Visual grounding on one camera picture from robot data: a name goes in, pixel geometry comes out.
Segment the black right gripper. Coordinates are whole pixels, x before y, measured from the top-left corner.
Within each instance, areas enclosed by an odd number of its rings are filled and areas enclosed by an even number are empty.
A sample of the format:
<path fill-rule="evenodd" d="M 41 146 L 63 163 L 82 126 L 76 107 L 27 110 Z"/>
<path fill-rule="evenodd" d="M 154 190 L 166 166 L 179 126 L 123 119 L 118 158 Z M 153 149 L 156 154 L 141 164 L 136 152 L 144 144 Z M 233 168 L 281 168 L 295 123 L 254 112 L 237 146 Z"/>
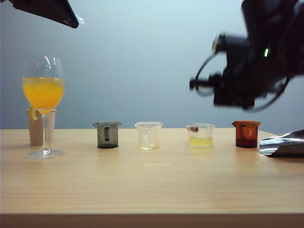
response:
<path fill-rule="evenodd" d="M 189 81 L 190 90 L 203 93 L 212 89 L 215 106 L 238 107 L 261 111 L 275 102 L 285 91 L 285 70 L 276 62 L 248 62 L 233 71 L 212 74 L 208 79 L 195 77 Z"/>

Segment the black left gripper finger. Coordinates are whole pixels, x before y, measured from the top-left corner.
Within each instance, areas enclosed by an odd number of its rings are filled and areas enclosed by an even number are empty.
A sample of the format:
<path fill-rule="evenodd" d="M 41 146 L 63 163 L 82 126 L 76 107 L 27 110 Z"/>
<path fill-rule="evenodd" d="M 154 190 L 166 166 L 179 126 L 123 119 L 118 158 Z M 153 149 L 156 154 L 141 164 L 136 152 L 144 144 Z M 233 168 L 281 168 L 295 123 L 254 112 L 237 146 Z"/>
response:
<path fill-rule="evenodd" d="M 79 22 L 67 0 L 10 0 L 12 6 L 76 29 Z"/>

